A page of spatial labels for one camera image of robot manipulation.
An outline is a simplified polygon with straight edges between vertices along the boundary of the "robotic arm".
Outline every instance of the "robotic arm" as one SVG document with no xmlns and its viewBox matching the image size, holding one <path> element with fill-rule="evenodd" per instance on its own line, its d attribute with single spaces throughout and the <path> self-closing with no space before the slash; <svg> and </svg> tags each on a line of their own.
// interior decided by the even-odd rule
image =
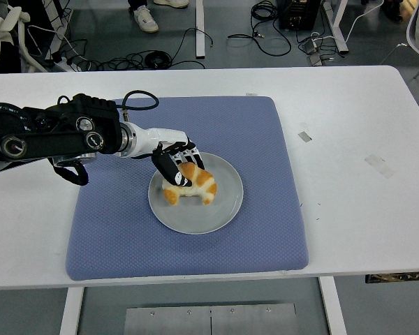
<svg viewBox="0 0 419 335">
<path fill-rule="evenodd" d="M 131 94 L 147 94 L 155 100 L 148 107 L 126 106 Z M 182 131 L 142 129 L 128 120 L 127 110 L 155 108 L 159 100 L 144 91 L 129 92 L 123 105 L 78 94 L 62 96 L 57 105 L 40 110 L 0 103 L 0 171 L 48 158 L 54 171 L 77 185 L 88 183 L 85 163 L 96 153 L 123 158 L 150 156 L 159 172 L 172 185 L 191 186 L 177 164 L 183 160 L 204 168 L 196 145 Z M 117 108 L 122 108 L 123 122 Z M 77 174 L 67 168 L 74 168 Z"/>
</svg>

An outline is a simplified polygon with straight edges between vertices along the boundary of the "extension cord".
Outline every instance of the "extension cord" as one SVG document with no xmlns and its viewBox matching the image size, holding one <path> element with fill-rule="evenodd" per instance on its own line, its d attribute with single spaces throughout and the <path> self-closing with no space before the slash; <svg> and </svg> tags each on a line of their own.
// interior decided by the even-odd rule
<svg viewBox="0 0 419 335">
<path fill-rule="evenodd" d="M 62 60 L 60 62 L 54 64 L 55 66 L 66 72 L 81 72 L 81 69 L 78 68 L 76 64 L 72 63 L 71 65 L 68 65 L 67 58 L 65 57 L 62 57 Z"/>
</svg>

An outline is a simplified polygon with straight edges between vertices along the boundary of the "metal plate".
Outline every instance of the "metal plate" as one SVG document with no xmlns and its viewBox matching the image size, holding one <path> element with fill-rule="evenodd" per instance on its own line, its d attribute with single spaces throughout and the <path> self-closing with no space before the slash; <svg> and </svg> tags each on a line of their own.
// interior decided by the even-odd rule
<svg viewBox="0 0 419 335">
<path fill-rule="evenodd" d="M 124 335 L 211 335 L 210 308 L 128 308 Z"/>
<path fill-rule="evenodd" d="M 211 307 L 212 335 L 297 335 L 293 304 Z"/>
<path fill-rule="evenodd" d="M 297 335 L 294 304 L 128 308 L 124 335 Z"/>
</svg>

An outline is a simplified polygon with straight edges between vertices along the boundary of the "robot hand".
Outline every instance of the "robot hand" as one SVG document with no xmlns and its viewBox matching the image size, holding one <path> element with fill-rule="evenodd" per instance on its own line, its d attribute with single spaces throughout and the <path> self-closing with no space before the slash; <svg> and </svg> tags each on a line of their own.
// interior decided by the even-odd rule
<svg viewBox="0 0 419 335">
<path fill-rule="evenodd" d="M 196 145 L 182 131 L 141 129 L 128 121 L 121 123 L 121 129 L 122 149 L 116 155 L 130 158 L 151 156 L 153 164 L 172 185 L 192 186 L 191 181 L 177 168 L 184 160 L 196 163 L 201 169 L 205 168 Z"/>
</svg>

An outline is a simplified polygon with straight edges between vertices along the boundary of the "white shoe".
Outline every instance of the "white shoe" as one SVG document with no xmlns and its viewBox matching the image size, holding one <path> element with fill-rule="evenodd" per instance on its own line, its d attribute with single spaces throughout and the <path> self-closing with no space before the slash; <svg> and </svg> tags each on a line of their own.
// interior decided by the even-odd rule
<svg viewBox="0 0 419 335">
<path fill-rule="evenodd" d="M 189 0 L 154 0 L 157 5 L 166 5 L 174 8 L 185 8 L 189 5 Z"/>
<path fill-rule="evenodd" d="M 141 30 L 147 33 L 156 33 L 159 30 L 159 26 L 152 18 L 150 10 L 146 6 L 141 6 L 139 9 L 133 11 L 133 17 Z"/>
</svg>

